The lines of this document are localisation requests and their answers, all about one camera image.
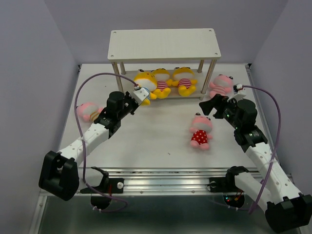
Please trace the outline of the pink plush red polka-dot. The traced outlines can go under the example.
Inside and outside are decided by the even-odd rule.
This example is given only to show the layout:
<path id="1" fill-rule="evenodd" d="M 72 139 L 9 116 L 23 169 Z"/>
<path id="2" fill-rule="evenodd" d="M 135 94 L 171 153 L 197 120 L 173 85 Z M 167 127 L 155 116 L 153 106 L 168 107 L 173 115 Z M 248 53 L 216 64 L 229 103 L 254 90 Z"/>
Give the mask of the pink plush red polka-dot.
<path id="1" fill-rule="evenodd" d="M 196 113 L 189 128 L 189 131 L 192 133 L 190 145 L 193 148 L 208 150 L 210 148 L 209 141 L 213 139 L 210 134 L 212 129 L 211 119 L 208 116 Z"/>

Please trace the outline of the pink plush orange-striped shirt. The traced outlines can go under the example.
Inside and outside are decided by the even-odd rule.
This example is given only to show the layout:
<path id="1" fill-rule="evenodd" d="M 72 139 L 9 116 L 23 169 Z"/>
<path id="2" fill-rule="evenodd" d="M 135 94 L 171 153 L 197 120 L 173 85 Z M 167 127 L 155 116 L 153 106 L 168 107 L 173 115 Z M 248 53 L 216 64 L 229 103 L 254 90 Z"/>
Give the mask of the pink plush orange-striped shirt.
<path id="1" fill-rule="evenodd" d="M 78 116 L 84 122 L 94 122 L 98 118 L 103 108 L 93 102 L 86 102 L 79 105 L 76 110 Z"/>

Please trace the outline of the yellow plush red-striped shirt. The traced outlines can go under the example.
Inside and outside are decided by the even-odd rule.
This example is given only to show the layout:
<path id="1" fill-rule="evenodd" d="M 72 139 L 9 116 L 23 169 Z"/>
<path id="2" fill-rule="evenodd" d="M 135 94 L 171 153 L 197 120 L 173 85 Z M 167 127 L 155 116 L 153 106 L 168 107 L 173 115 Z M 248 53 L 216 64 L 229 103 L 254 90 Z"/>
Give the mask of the yellow plush red-striped shirt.
<path id="1" fill-rule="evenodd" d="M 188 97 L 196 91 L 197 79 L 190 67 L 176 67 L 172 79 L 172 85 L 178 88 L 180 96 Z"/>

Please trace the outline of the yellow plush blue-striped shirt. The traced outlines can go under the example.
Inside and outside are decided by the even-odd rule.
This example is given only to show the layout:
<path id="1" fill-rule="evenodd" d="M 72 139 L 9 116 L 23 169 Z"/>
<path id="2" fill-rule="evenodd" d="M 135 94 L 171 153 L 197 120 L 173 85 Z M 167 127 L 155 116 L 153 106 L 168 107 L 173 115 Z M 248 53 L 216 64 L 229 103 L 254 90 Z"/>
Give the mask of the yellow plush blue-striped shirt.
<path id="1" fill-rule="evenodd" d="M 139 69 L 134 78 L 134 82 L 149 92 L 148 97 L 143 101 L 142 105 L 150 105 L 151 100 L 157 98 L 157 96 L 153 93 L 153 91 L 157 88 L 157 80 L 155 76 L 152 72 Z"/>

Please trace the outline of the yellow plush pink-striped shirt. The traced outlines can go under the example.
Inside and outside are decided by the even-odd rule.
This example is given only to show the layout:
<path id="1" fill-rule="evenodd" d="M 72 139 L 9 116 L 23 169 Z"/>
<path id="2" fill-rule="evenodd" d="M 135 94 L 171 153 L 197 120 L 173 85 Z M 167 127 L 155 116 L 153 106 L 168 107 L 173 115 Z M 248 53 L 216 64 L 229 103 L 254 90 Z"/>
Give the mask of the yellow plush pink-striped shirt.
<path id="1" fill-rule="evenodd" d="M 152 91 L 159 99 L 165 99 L 171 93 L 170 86 L 172 85 L 173 80 L 171 79 L 170 73 L 164 68 L 158 68 L 152 70 L 151 73 L 154 75 L 157 84 L 156 89 Z"/>

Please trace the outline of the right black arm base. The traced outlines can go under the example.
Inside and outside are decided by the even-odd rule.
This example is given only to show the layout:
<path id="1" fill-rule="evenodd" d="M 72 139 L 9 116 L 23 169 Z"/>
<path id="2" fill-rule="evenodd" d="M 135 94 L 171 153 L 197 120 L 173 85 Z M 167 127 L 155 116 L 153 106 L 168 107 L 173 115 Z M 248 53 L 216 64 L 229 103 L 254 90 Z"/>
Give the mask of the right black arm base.
<path id="1" fill-rule="evenodd" d="M 232 166 L 224 177 L 210 177 L 207 189 L 212 193 L 225 193 L 225 204 L 233 209 L 244 210 L 244 191 L 236 187 L 234 177 L 249 170 L 243 166 Z"/>

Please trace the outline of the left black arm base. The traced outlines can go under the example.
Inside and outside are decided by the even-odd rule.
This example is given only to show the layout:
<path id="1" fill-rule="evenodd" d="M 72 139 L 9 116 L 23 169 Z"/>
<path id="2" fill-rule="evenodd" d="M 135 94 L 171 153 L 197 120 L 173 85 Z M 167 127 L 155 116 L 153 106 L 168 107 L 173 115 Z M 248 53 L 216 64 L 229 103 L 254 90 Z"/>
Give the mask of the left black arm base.
<path id="1" fill-rule="evenodd" d="M 91 167 L 91 169 L 100 172 L 102 175 L 101 181 L 97 186 L 92 188 L 108 196 L 113 194 L 122 194 L 124 188 L 124 178 L 110 178 L 109 173 L 99 167 Z M 90 198 L 91 205 L 99 212 L 109 212 L 108 207 L 112 204 L 113 199 L 105 196 Z"/>

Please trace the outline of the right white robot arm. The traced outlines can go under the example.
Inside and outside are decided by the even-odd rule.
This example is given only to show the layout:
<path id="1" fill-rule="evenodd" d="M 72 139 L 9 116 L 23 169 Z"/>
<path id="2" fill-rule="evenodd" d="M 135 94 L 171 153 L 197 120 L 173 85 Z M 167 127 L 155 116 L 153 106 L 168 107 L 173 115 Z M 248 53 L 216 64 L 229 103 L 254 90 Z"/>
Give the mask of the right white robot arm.
<path id="1" fill-rule="evenodd" d="M 199 104 L 203 114 L 226 120 L 234 128 L 234 138 L 263 177 L 257 181 L 243 166 L 232 166 L 224 177 L 210 178 L 213 193 L 242 190 L 265 213 L 266 221 L 276 233 L 309 224 L 312 216 L 312 196 L 304 195 L 292 183 L 273 155 L 263 132 L 256 125 L 257 109 L 248 99 L 233 101 L 215 95 Z"/>

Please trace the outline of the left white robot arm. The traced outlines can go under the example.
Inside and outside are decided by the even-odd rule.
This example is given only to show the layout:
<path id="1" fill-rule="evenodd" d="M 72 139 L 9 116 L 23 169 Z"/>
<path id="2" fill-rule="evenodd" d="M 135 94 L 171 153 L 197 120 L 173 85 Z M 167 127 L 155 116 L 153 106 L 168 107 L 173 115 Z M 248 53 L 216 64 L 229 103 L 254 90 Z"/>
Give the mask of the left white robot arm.
<path id="1" fill-rule="evenodd" d="M 75 105 L 76 119 L 91 125 L 69 146 L 45 155 L 39 187 L 62 200 L 71 199 L 79 187 L 78 166 L 95 148 L 110 139 L 120 128 L 121 120 L 134 114 L 147 97 L 148 92 L 140 88 L 131 93 L 111 92 L 105 108 L 92 102 Z"/>

